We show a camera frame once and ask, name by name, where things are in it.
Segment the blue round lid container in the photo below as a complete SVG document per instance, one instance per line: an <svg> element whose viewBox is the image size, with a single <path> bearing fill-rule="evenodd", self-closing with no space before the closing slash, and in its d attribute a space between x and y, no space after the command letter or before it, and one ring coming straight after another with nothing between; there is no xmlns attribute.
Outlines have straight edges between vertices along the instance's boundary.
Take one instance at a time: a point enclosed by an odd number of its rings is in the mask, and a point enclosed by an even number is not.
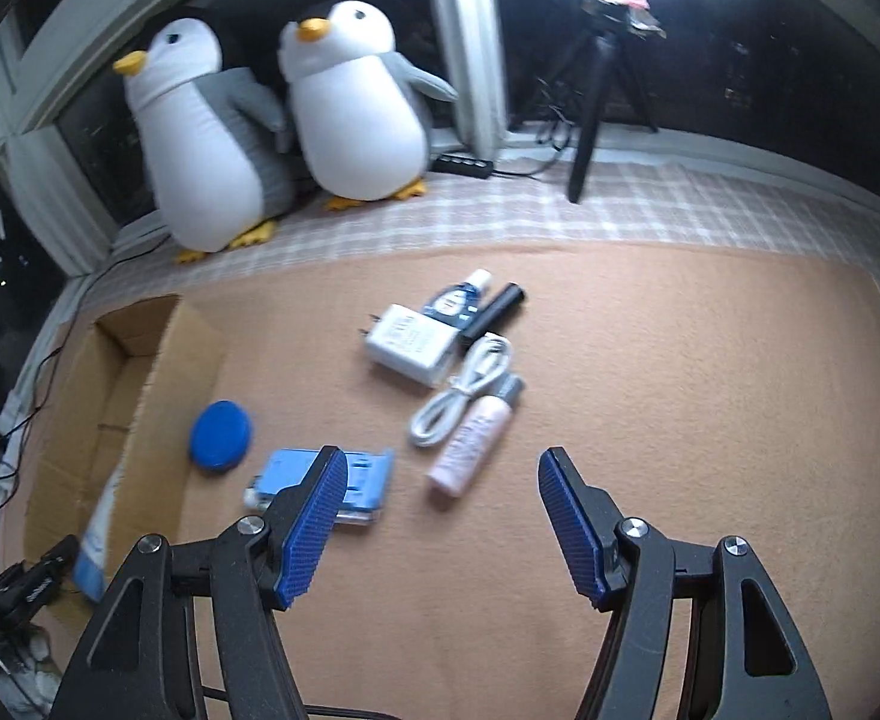
<svg viewBox="0 0 880 720"><path fill-rule="evenodd" d="M189 457L205 473L227 473L243 461L253 440L253 423L238 403L207 406L189 437Z"/></svg>

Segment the cardboard box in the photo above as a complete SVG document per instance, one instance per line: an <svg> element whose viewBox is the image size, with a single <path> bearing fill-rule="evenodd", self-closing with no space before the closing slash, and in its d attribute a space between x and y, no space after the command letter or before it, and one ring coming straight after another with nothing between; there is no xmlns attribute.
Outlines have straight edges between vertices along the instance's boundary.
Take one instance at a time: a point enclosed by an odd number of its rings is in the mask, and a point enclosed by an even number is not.
<svg viewBox="0 0 880 720"><path fill-rule="evenodd" d="M44 433L26 509L28 557L67 535L82 539L119 463L111 578L142 535L176 533L189 437L223 359L222 335L178 294L113 310L88 327Z"/></svg>

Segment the blue plastic clip case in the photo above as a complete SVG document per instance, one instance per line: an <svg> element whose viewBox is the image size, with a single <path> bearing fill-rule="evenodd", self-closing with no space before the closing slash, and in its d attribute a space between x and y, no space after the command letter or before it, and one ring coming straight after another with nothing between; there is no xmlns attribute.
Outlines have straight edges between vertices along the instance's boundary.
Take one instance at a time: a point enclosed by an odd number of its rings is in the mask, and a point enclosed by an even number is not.
<svg viewBox="0 0 880 720"><path fill-rule="evenodd" d="M282 489L300 484L307 476L316 450L280 449L261 473L251 479L243 504L248 511L264 512ZM342 527L368 527L383 510L394 465L394 452L379 454L347 450L347 489L335 523Z"/></svg>

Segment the pink spray bottle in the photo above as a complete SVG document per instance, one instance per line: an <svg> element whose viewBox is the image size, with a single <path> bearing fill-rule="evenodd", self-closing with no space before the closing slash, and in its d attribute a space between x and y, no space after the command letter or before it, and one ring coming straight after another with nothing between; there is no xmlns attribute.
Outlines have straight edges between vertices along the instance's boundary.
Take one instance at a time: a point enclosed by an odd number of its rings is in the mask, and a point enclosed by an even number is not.
<svg viewBox="0 0 880 720"><path fill-rule="evenodd" d="M453 499L469 489L513 416L524 388L522 377L508 374L490 394L477 398L427 473L433 488Z"/></svg>

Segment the white power adapter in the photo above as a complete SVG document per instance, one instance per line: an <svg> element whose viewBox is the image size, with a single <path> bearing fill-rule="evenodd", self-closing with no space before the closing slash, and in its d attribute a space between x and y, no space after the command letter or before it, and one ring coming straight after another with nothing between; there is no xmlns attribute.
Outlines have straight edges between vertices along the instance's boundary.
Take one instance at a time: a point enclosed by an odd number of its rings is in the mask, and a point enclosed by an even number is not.
<svg viewBox="0 0 880 720"><path fill-rule="evenodd" d="M405 305L391 304L365 333L368 359L399 376L435 388L448 374L459 332Z"/></svg>

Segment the black cylinder tube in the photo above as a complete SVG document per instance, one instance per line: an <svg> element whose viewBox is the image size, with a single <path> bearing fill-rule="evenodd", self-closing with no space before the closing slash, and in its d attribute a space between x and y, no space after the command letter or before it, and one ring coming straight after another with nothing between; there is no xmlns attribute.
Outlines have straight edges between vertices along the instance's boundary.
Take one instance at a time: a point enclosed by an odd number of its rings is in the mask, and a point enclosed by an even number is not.
<svg viewBox="0 0 880 720"><path fill-rule="evenodd" d="M459 333L459 344L462 348L469 348L487 333L497 333L518 314L524 301L526 301L526 293L519 284L508 283L503 286L497 296L484 305L471 323Z"/></svg>

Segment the white aqua lotion tube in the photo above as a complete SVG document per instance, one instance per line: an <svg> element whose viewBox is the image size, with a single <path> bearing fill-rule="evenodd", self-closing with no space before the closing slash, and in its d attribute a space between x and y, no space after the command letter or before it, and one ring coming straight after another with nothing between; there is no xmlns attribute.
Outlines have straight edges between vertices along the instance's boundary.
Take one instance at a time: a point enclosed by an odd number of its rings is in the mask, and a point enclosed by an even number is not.
<svg viewBox="0 0 880 720"><path fill-rule="evenodd" d="M98 603L103 598L111 582L108 541L122 475L124 463L119 463L109 475L97 505L93 507L93 514L80 540L79 555L72 574L79 592L92 603Z"/></svg>

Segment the clear blue liquid bottle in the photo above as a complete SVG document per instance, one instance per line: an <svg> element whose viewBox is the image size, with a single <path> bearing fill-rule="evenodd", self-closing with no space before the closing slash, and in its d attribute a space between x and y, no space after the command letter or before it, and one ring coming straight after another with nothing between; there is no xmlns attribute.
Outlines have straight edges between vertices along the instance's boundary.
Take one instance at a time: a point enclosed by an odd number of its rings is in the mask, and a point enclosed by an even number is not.
<svg viewBox="0 0 880 720"><path fill-rule="evenodd" d="M462 330L479 314L480 303L490 281L492 273L485 268L477 268L469 277L435 294L420 312L430 319Z"/></svg>

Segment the plaid checkered cloth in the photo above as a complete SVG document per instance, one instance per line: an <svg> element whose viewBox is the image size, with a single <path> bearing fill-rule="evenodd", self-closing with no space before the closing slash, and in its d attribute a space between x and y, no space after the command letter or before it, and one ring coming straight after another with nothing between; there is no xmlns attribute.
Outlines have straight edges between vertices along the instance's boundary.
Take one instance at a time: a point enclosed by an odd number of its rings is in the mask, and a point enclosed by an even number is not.
<svg viewBox="0 0 880 720"><path fill-rule="evenodd" d="M272 241L179 266L165 244L113 271L87 307L124 304L195 284L307 263L519 241L664 244L815 255L858 265L880 288L880 216L837 199L680 164L602 163L581 203L560 172L534 179L433 179L427 195L290 216Z"/></svg>

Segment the large penguin plush toy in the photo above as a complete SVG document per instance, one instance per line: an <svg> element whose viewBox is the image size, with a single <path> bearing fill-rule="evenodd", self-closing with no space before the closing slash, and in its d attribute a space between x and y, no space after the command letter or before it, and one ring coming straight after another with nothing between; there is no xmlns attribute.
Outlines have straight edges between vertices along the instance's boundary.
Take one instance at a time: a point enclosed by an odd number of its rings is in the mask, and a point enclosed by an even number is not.
<svg viewBox="0 0 880 720"><path fill-rule="evenodd" d="M211 18L189 10L161 16L113 71L176 260L272 238L298 200L293 127L271 88L228 64Z"/></svg>

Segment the black power strip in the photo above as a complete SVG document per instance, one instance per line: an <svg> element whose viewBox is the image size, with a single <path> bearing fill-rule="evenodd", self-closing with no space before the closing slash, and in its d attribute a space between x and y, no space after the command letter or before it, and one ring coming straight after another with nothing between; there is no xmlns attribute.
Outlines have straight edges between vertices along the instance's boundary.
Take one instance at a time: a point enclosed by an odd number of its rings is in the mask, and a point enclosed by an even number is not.
<svg viewBox="0 0 880 720"><path fill-rule="evenodd" d="M487 181L494 176L495 166L492 161L479 160L479 158L467 156L467 154L444 153L433 160L430 171L437 172L437 174L471 177L471 179Z"/></svg>

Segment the small penguin plush toy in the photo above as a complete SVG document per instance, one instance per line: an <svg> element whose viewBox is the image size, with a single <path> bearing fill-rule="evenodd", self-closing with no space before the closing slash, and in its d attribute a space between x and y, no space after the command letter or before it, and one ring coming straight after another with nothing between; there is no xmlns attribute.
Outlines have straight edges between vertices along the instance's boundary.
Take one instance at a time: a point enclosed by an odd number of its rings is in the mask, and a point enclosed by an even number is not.
<svg viewBox="0 0 880 720"><path fill-rule="evenodd" d="M331 210L427 192L427 103L456 103L458 91L399 52L383 10L362 0L308 10L280 31L277 64L303 158Z"/></svg>

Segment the black tripod stand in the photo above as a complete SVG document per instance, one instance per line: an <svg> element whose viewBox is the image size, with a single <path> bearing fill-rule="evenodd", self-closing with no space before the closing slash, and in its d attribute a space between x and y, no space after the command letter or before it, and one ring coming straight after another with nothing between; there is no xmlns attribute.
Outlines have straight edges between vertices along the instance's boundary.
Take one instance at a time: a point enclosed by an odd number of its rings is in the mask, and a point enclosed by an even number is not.
<svg viewBox="0 0 880 720"><path fill-rule="evenodd" d="M536 80L524 85L508 127L522 127L540 106L575 138L568 174L567 200L581 200L590 174L600 124L614 91L622 91L633 114L650 132L659 130L645 82L636 68L630 44L663 36L664 29L645 5L612 0L547 0L547 23L558 29L547 46L555 50Z"/></svg>

